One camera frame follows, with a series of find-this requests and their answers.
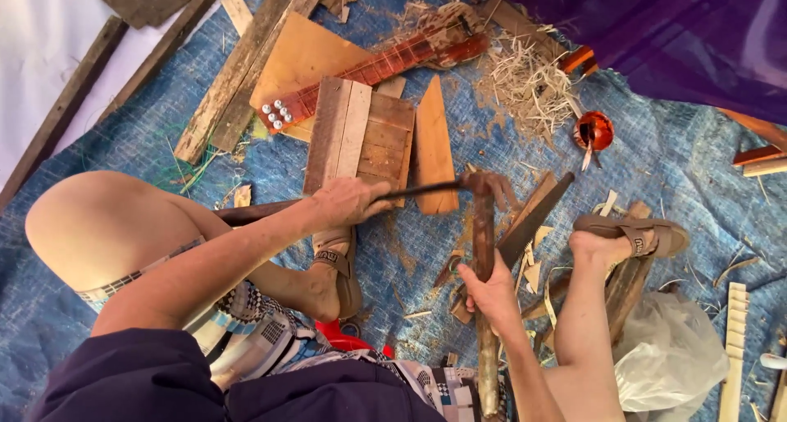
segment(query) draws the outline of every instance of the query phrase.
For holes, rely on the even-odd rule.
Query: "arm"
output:
[[[369,186],[359,178],[333,179],[314,196],[173,257],[123,287],[106,302],[91,335],[127,328],[179,330],[287,246],[390,208],[389,201],[372,203],[389,191],[387,182]]]
[[[495,249],[495,265],[487,283],[479,281],[467,265],[457,268],[470,294],[467,309],[474,311],[478,306],[505,345],[519,420],[565,420],[530,347],[530,338],[519,316],[511,271],[506,268],[500,252]]]

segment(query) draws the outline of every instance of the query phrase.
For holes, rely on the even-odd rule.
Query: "patterned shorts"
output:
[[[78,293],[96,312],[124,286],[187,250],[205,243],[201,236],[168,256],[109,285]],[[232,383],[291,372],[337,360],[354,359],[379,365],[405,381],[448,422],[482,420],[476,370],[466,367],[431,368],[412,360],[392,360],[369,349],[345,352],[330,346],[325,336],[289,310],[263,296],[244,281],[184,328],[209,358],[212,380],[223,390]],[[500,381],[497,420],[511,414],[510,400]]]

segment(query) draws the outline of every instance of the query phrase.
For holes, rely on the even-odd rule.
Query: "foot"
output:
[[[336,253],[347,255],[349,242],[342,242],[331,246],[313,246],[314,252],[320,249],[331,249]],[[303,303],[299,309],[319,322],[330,322],[339,317],[339,294],[336,292],[336,268],[319,260],[312,267],[303,271],[300,280],[301,288],[305,292]]]
[[[645,231],[644,247],[650,246],[654,238],[653,231]],[[568,237],[568,246],[574,254],[574,260],[582,259],[591,266],[603,268],[606,273],[612,271],[617,264],[634,254],[628,237],[606,239],[588,231],[575,231]]]

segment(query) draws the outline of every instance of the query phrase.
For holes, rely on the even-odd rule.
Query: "dark blue shirt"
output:
[[[237,383],[225,396],[191,335],[140,329],[83,342],[27,420],[445,422],[391,372],[360,360]]]

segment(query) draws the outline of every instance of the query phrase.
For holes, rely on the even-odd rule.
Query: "brown sandal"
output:
[[[574,230],[588,231],[606,239],[626,236],[631,242],[631,257],[653,255],[672,257],[689,246],[689,232],[665,219],[612,219],[605,216],[582,215],[574,222]],[[653,242],[644,247],[644,231],[654,231]]]
[[[329,248],[346,242],[349,242],[346,256]],[[349,235],[346,228],[321,231],[312,236],[312,246],[316,248],[312,265],[328,264],[339,272],[336,274],[339,318],[347,319],[355,316],[364,305],[364,295],[360,290],[358,278],[355,276],[355,226],[350,227]]]

